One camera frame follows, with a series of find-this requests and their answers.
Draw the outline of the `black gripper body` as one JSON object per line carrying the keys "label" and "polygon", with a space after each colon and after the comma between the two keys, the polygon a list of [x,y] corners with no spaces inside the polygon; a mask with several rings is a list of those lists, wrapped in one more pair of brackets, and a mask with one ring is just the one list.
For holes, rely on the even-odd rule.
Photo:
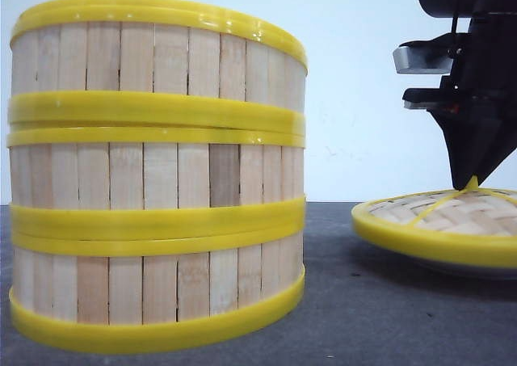
{"label": "black gripper body", "polygon": [[449,32],[432,40],[403,45],[447,47],[453,59],[438,88],[410,88],[404,107],[482,116],[516,109],[516,13],[490,12],[472,18],[467,32]]}

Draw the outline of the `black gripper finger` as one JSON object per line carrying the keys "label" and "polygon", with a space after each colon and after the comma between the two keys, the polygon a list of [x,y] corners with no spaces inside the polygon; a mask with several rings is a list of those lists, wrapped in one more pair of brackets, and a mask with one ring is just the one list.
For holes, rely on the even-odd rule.
{"label": "black gripper finger", "polygon": [[497,111],[481,118],[481,160],[474,175],[483,183],[494,170],[516,149],[516,109]]}
{"label": "black gripper finger", "polygon": [[436,122],[443,131],[448,149],[452,185],[456,190],[462,190],[473,176],[477,160],[473,150],[477,143],[477,126],[444,113],[436,114]]}

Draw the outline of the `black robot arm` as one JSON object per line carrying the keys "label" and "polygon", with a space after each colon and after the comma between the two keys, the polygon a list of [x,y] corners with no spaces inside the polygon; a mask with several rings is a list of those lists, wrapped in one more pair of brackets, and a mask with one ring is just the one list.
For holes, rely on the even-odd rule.
{"label": "black robot arm", "polygon": [[453,20],[432,40],[400,44],[400,74],[438,74],[437,88],[409,88],[408,109],[441,127],[452,184],[482,183],[516,148],[516,0],[419,0],[426,13]]}

